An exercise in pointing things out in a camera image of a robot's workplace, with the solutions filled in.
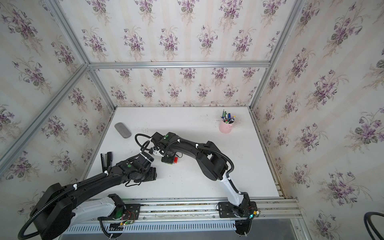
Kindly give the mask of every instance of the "gray eraser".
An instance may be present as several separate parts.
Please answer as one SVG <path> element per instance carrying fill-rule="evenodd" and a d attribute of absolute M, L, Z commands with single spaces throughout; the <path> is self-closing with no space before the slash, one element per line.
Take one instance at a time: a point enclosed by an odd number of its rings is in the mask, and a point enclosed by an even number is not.
<path fill-rule="evenodd" d="M 115 128 L 123 138 L 129 138 L 132 135 L 132 133 L 128 130 L 128 128 L 122 122 L 116 123 Z"/>

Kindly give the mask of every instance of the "wall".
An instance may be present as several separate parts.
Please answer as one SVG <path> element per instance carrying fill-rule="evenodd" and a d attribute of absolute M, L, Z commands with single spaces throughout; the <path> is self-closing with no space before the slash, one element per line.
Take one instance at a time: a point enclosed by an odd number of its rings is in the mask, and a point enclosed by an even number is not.
<path fill-rule="evenodd" d="M 68 0 L 60 5 L 91 61 L 134 62 L 269 60 L 293 3 Z M 246 106 L 263 72 L 179 68 L 98 74 L 117 106 Z"/>
<path fill-rule="evenodd" d="M 7 216 L 0 224 L 2 237 L 17 239 L 50 185 L 80 179 L 109 119 L 106 104 L 84 76 L 0 178 L 0 211 Z"/>
<path fill-rule="evenodd" d="M 101 69 L 117 106 L 249 106 L 264 68 Z"/>
<path fill-rule="evenodd" d="M 313 239 L 369 239 L 364 213 L 384 212 L 383 13 L 309 0 L 255 109 Z"/>
<path fill-rule="evenodd" d="M 44 0 L 0 0 L 0 12 L 1 157 L 81 63 Z M 0 177 L 1 239 L 17 239 L 51 184 L 66 185 L 81 177 L 109 118 L 85 75 Z"/>
<path fill-rule="evenodd" d="M 0 1 L 0 157 L 80 66 L 41 1 Z"/>
<path fill-rule="evenodd" d="M 66 0 L 93 62 L 268 60 L 293 0 Z"/>

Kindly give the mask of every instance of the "vented panel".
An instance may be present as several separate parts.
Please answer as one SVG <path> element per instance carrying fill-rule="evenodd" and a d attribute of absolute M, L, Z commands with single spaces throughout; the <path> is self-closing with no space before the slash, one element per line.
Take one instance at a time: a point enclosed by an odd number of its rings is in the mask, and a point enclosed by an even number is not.
<path fill-rule="evenodd" d="M 125 225 L 122 231 L 108 231 L 110 223 L 104 224 L 109 233 L 129 232 L 193 232 L 236 230 L 235 221 L 209 220 L 188 222 L 137 222 Z M 79 223 L 63 234 L 102 233 L 99 223 Z"/>

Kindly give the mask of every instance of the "black cable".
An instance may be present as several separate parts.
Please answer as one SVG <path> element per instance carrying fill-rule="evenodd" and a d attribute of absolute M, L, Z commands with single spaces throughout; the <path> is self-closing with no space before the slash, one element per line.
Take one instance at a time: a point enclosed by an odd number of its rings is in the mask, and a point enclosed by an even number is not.
<path fill-rule="evenodd" d="M 118 238 L 121 233 L 107 233 L 107 231 L 104 229 L 104 226 L 103 226 L 103 221 L 101 220 L 101 217 L 98 218 L 99 219 L 99 222 L 100 222 L 100 228 L 102 230 L 102 232 L 109 238 L 109 239 L 115 239 L 115 238 Z"/>
<path fill-rule="evenodd" d="M 135 135 L 135 141 L 136 141 L 136 143 L 137 143 L 140 147 L 143 147 L 144 145 L 141 145 L 141 144 L 139 143 L 139 141 L 137 140 L 137 136 L 143 136 L 143 137 L 146 137 L 146 138 L 151 138 L 150 136 L 145 135 L 145 134 L 141 134 L 141 133 L 136 134 L 136 135 Z"/>
<path fill-rule="evenodd" d="M 84 187 L 92 182 L 96 182 L 96 181 L 99 181 L 103 178 L 105 178 L 107 176 L 107 174 L 104 174 L 98 178 L 95 178 L 95 179 L 92 179 L 92 180 L 85 180 L 83 182 L 78 182 L 76 183 L 77 184 L 77 188 L 80 188 L 80 187 Z M 30 233 L 30 234 L 27 234 L 27 235 L 24 235 L 26 229 L 29 227 L 29 225 L 31 225 L 31 223 L 46 209 L 48 208 L 50 205 L 52 205 L 53 203 L 55 203 L 56 201 L 58 201 L 59 199 L 61 199 L 63 196 L 65 196 L 66 194 L 74 191 L 74 187 L 70 187 L 68 188 L 67 190 L 65 190 L 64 192 L 60 193 L 59 195 L 55 196 L 54 198 L 52 198 L 50 201 L 48 201 L 39 211 L 35 212 L 35 214 L 32 215 L 32 217 L 30 217 L 24 224 L 24 226 L 22 226 L 22 228 L 20 229 L 19 231 L 19 234 L 17 235 L 18 239 L 20 240 L 24 240 L 24 239 L 28 239 L 28 238 L 31 238 L 31 237 L 34 237 L 34 236 L 37 236 L 39 235 L 39 232 L 34 232 L 34 233 Z"/>
<path fill-rule="evenodd" d="M 364 225 L 365 225 L 365 228 L 367 228 L 367 231 L 368 231 L 370 237 L 373 240 L 375 240 L 375 237 L 373 236 L 371 230 L 369 229 L 368 224 L 372 228 L 373 232 L 379 237 L 379 239 L 380 240 L 384 240 L 384 238 L 381 236 L 379 231 L 375 228 L 375 226 L 372 223 L 372 220 L 371 220 L 371 216 L 372 215 L 378 215 L 378 216 L 384 217 L 384 214 L 379 213 L 379 212 L 367 212 L 366 214 L 364 214 Z"/>
<path fill-rule="evenodd" d="M 140 185 L 140 184 L 141 184 L 141 181 L 139 182 L 139 184 L 132 184 L 132 185 L 129 185 L 129 186 L 127 186 L 127 184 L 129 184 L 129 182 L 127 182 L 127 183 L 125 184 L 125 186 L 126 186 L 126 187 L 131 187 L 131 186 L 135 186 L 135 185 L 137 185 L 137 186 L 138 186 L 138 185 Z"/>

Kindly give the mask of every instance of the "pink cup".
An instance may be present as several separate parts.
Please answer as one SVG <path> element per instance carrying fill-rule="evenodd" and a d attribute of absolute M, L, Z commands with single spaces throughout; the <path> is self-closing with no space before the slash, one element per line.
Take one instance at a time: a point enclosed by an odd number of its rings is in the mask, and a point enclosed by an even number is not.
<path fill-rule="evenodd" d="M 232 131 L 232 128 L 233 128 L 233 123 L 225 123 L 223 121 L 220 121 L 220 126 L 218 127 L 220 132 L 225 134 L 230 133 Z"/>

